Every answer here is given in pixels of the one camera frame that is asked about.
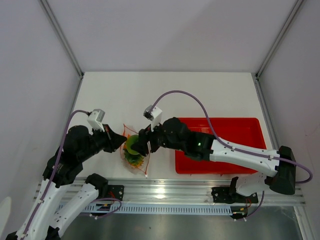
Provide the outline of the green toy lime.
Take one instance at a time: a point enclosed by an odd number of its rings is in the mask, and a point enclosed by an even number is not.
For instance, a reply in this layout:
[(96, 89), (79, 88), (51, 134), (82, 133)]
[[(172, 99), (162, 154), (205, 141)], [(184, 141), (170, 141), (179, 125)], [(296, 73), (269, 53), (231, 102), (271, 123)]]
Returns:
[(125, 149), (131, 155), (139, 155), (140, 153), (133, 149), (133, 145), (139, 141), (139, 136), (137, 134), (129, 135), (125, 142)]

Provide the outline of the clear zip top bag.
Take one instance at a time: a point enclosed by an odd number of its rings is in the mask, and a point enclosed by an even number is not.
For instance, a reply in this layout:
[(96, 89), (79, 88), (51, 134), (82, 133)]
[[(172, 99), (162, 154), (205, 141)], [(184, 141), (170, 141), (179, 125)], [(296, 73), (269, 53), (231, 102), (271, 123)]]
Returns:
[(144, 176), (147, 179), (150, 154), (143, 156), (132, 149), (132, 145), (139, 140), (138, 132), (132, 126), (123, 124), (122, 135), (127, 138), (119, 149), (124, 166), (133, 174)]

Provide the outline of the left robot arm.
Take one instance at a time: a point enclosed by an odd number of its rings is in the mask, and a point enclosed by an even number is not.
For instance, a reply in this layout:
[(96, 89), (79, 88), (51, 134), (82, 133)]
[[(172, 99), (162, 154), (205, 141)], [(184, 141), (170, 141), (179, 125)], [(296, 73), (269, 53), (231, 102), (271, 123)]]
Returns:
[(8, 240), (59, 240), (75, 218), (95, 200), (115, 201), (109, 181), (93, 173), (87, 177), (78, 193), (59, 209), (65, 193), (71, 188), (83, 163), (104, 151), (113, 153), (127, 138), (104, 124), (103, 130), (89, 132), (83, 125), (71, 127), (64, 142), (47, 162), (42, 174), (39, 194), (27, 219), (19, 230), (7, 235)]

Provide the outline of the toy pineapple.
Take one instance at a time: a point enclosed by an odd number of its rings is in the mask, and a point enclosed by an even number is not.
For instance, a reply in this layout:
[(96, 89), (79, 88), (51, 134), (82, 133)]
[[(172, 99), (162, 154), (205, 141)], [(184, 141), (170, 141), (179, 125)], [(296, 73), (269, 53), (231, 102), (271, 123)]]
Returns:
[(124, 159), (135, 168), (140, 167), (144, 163), (144, 157), (142, 155), (131, 155), (128, 152), (124, 152)]

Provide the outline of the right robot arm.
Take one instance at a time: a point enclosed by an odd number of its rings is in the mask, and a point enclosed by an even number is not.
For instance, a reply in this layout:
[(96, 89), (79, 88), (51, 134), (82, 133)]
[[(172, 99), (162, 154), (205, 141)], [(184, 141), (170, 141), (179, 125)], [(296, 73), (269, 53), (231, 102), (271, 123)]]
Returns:
[(228, 196), (234, 202), (266, 189), (283, 195), (296, 192), (296, 166), (289, 147), (266, 150), (237, 144), (213, 134), (192, 131), (173, 117), (141, 129), (130, 148), (146, 156), (160, 147), (181, 151), (196, 161), (228, 163), (255, 170), (254, 174), (232, 179)]

